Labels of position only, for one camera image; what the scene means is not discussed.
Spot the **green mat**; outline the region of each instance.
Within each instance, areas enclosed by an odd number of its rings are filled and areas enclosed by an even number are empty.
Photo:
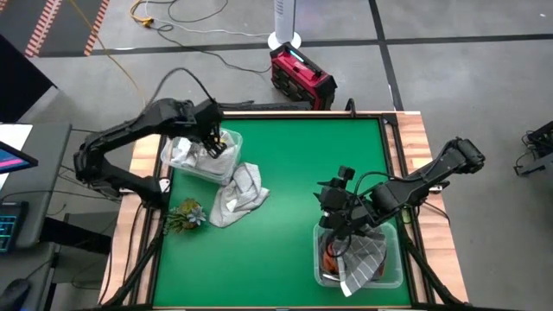
[[[357,175],[385,172],[378,120],[227,120],[223,127],[241,133],[241,162],[259,166],[270,197],[225,229],[207,224],[165,237],[154,306],[410,305],[406,281],[346,298],[314,277],[313,228],[321,217],[316,182],[335,177],[340,165]],[[367,177],[363,187],[378,181],[382,177]],[[190,197],[209,214],[218,187],[175,170],[169,207]]]

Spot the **clear plastic bin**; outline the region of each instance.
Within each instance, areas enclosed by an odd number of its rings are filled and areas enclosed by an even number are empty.
[[[384,273],[377,281],[370,281],[363,285],[364,289],[395,289],[404,281],[404,271],[401,265],[401,256],[399,252],[399,241],[397,238],[397,231],[388,223],[380,226],[382,232],[386,236],[386,259],[384,266]],[[321,236],[328,229],[324,229],[319,225],[315,225],[313,230],[314,240],[314,261],[315,261],[315,280],[325,287],[339,287],[340,283],[329,280],[321,276],[319,270],[319,236]]]
[[[234,141],[235,145],[236,145],[236,151],[234,152],[233,165],[231,167],[229,167],[229,169],[222,175],[217,175],[217,174],[214,174],[214,173],[211,173],[211,172],[207,172],[205,170],[197,169],[193,166],[184,165],[184,164],[177,163],[177,162],[172,162],[171,161],[171,153],[173,152],[174,146],[177,146],[179,141],[182,139],[180,137],[176,137],[172,140],[168,140],[165,143],[165,147],[163,148],[160,157],[161,157],[162,161],[165,164],[167,164],[167,165],[169,165],[173,168],[178,168],[187,175],[197,176],[197,177],[200,177],[201,179],[204,179],[206,181],[212,181],[214,183],[217,183],[217,184],[220,184],[220,185],[223,185],[223,186],[228,185],[228,183],[231,181],[232,174],[234,173],[234,170],[236,169],[236,167],[238,165],[238,161],[240,161],[240,150],[242,149],[242,136],[240,135],[240,133],[232,131],[232,130],[221,129],[221,131],[228,132],[229,135],[232,137],[232,140]]]

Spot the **concrete floor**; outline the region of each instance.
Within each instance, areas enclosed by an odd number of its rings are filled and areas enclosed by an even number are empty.
[[[181,2],[175,6],[175,14],[193,18],[221,3],[209,0],[194,7]],[[297,5],[297,27],[305,40],[376,38],[365,0],[306,0]],[[548,0],[378,0],[378,7],[386,38],[553,33],[553,3]],[[100,31],[108,48],[172,46],[153,31],[139,28],[126,15],[127,9],[127,3],[110,3]],[[155,6],[149,12],[165,17]],[[227,10],[213,19],[187,27],[264,33],[271,31],[271,24],[271,0],[240,0],[230,2]],[[180,29],[169,36],[190,45],[264,40],[188,34]],[[433,152],[448,139],[462,136],[473,140],[487,157],[478,174],[452,177],[452,186],[444,194],[470,302],[482,307],[550,310],[553,193],[543,176],[518,178],[512,165],[524,152],[520,137],[549,122],[553,115],[553,41],[394,45],[389,49],[404,108],[423,112]],[[377,46],[302,51],[337,79],[333,109],[343,109],[350,97],[362,110],[394,109]],[[264,70],[269,65],[267,50],[220,54],[243,67]],[[147,94],[168,70],[185,66],[221,101],[284,100],[273,90],[269,74],[231,70],[209,55],[132,54],[117,59]],[[36,117],[37,122],[69,119],[75,127],[102,130],[141,109],[130,82],[103,56],[32,61],[63,91]],[[171,79],[160,96],[204,98],[184,75]],[[80,133],[72,135],[66,164],[82,138]],[[128,167],[130,147],[111,159]],[[69,184],[60,187],[76,190]],[[116,209],[104,202],[75,200],[67,204],[70,213]],[[66,301],[69,290],[80,298]],[[56,306],[64,307],[56,310],[89,307],[98,296],[95,291],[76,289],[58,292]]]

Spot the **computer monitor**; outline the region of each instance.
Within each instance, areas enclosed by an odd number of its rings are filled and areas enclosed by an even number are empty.
[[[32,156],[0,142],[0,174],[14,172],[20,169],[32,168],[38,161]]]

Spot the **red power station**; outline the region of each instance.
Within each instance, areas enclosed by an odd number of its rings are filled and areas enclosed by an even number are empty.
[[[270,52],[273,85],[293,101],[308,101],[311,110],[330,110],[336,82],[288,42]]]

